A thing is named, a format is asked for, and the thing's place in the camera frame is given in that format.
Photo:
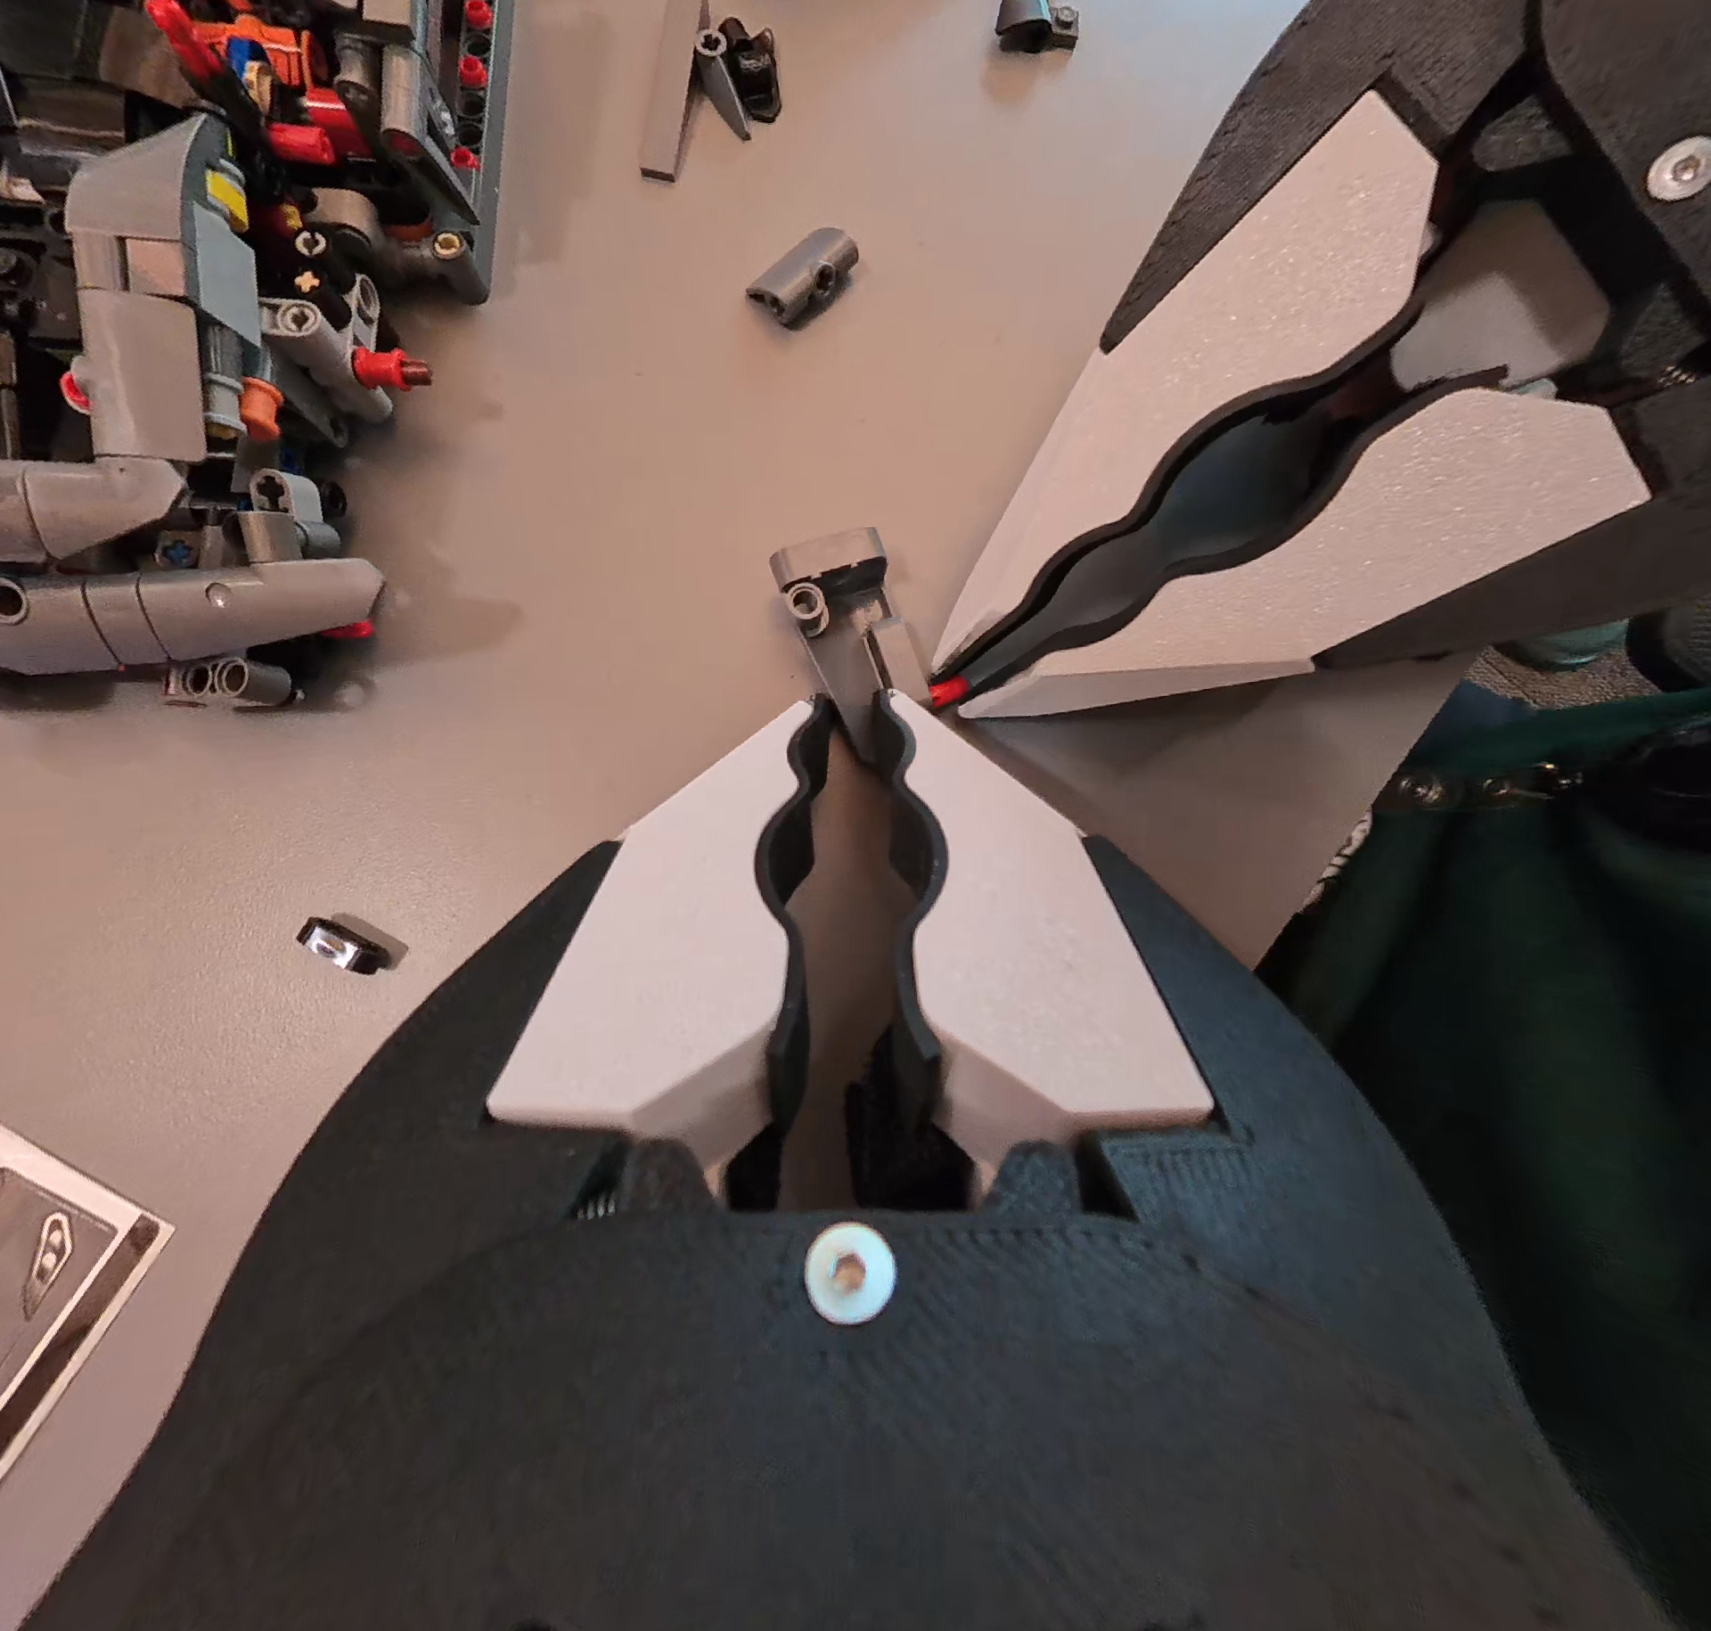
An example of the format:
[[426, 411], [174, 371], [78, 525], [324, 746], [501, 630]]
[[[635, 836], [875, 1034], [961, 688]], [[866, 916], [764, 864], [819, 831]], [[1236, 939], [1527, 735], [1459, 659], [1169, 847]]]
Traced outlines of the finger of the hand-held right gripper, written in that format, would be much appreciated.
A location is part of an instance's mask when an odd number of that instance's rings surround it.
[[1650, 500], [1604, 407], [1442, 394], [1365, 443], [1327, 505], [1271, 550], [1169, 578], [1122, 629], [1038, 658], [959, 713], [1038, 717], [1306, 676], [1318, 654]]
[[1437, 180], [1428, 147], [1366, 93], [1099, 349], [974, 564], [933, 670], [1023, 674], [1095, 643], [1169, 578], [1290, 537], [1358, 450], [1426, 401], [1521, 394], [1497, 361], [1358, 400], [1422, 319]]

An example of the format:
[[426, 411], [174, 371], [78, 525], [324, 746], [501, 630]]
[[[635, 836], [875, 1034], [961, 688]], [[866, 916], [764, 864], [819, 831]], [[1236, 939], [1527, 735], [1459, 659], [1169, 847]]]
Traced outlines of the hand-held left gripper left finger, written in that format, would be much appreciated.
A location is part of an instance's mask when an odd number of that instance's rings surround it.
[[724, 1170], [785, 1117], [789, 893], [771, 825], [824, 785], [827, 702], [797, 702], [627, 829], [492, 1084], [489, 1115], [676, 1141]]

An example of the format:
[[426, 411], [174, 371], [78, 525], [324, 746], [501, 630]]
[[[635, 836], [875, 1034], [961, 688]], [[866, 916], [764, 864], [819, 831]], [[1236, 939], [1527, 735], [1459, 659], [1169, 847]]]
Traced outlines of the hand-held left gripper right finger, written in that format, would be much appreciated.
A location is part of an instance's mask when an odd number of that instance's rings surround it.
[[988, 1188], [1012, 1150], [1205, 1128], [1215, 1096], [1090, 839], [904, 694], [873, 705], [891, 863], [916, 895], [898, 953], [908, 1128]]

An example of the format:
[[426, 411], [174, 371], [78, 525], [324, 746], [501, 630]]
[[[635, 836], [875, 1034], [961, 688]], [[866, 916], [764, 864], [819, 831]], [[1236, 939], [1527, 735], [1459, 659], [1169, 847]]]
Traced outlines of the dark grey lego liftarm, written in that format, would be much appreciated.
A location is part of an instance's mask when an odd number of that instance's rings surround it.
[[854, 756], [875, 764], [875, 699], [901, 692], [917, 704], [929, 702], [909, 625], [888, 595], [879, 530], [803, 541], [776, 550], [768, 567]]

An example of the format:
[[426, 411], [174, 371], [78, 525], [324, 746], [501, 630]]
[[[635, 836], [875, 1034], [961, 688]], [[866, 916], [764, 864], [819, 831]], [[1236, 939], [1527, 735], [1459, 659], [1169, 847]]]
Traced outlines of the grey black lego car model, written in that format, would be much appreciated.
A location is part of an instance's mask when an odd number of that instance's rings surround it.
[[373, 634], [335, 472], [490, 296], [517, 0], [2, 0], [2, 666], [287, 708]]

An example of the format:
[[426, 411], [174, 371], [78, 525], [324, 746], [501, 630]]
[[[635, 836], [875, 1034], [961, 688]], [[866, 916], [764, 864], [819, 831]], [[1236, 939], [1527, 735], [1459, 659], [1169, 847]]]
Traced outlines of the black two-hole lego piece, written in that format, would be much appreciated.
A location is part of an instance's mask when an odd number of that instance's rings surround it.
[[373, 978], [395, 970], [408, 957], [408, 944], [385, 936], [373, 923], [354, 916], [311, 916], [297, 934], [297, 945], [313, 957], [349, 976]]

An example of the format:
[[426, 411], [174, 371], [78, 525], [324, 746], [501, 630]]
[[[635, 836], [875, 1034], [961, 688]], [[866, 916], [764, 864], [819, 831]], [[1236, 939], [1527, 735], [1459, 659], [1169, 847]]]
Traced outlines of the light grey lego tube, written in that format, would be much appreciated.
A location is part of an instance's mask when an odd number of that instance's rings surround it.
[[807, 233], [744, 296], [785, 329], [820, 313], [847, 284], [859, 262], [859, 245], [847, 230], [824, 226]]

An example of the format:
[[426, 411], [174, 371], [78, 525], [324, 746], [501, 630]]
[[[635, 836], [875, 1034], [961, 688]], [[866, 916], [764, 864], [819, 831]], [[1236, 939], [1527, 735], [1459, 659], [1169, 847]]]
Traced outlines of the black angled lego piece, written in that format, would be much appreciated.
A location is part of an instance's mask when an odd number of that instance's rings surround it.
[[695, 76], [744, 143], [754, 137], [754, 123], [776, 123], [782, 112], [779, 42], [771, 28], [751, 32], [738, 16], [705, 26], [695, 37]]

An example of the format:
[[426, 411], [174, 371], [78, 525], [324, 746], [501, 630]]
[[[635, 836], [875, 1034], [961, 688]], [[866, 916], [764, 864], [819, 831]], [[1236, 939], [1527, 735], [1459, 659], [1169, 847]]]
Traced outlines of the grey flat lego tile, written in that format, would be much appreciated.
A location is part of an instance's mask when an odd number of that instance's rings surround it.
[[707, 26], [710, 0], [665, 0], [640, 137], [640, 169], [648, 180], [673, 183], [680, 176], [697, 81], [699, 37]]

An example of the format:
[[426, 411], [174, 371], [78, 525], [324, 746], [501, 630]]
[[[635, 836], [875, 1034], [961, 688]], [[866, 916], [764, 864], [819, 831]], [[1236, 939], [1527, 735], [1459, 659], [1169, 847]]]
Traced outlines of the lego sticker sheet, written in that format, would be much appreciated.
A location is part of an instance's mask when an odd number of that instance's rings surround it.
[[174, 1226], [2, 1128], [2, 1472], [72, 1384]]

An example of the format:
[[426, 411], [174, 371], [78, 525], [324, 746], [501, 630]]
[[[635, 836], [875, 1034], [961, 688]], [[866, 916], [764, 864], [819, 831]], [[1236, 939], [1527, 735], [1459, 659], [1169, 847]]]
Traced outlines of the person's green shirt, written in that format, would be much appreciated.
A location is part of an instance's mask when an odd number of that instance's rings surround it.
[[1445, 713], [1261, 973], [1424, 1176], [1584, 1497], [1708, 1626], [1708, 690]]

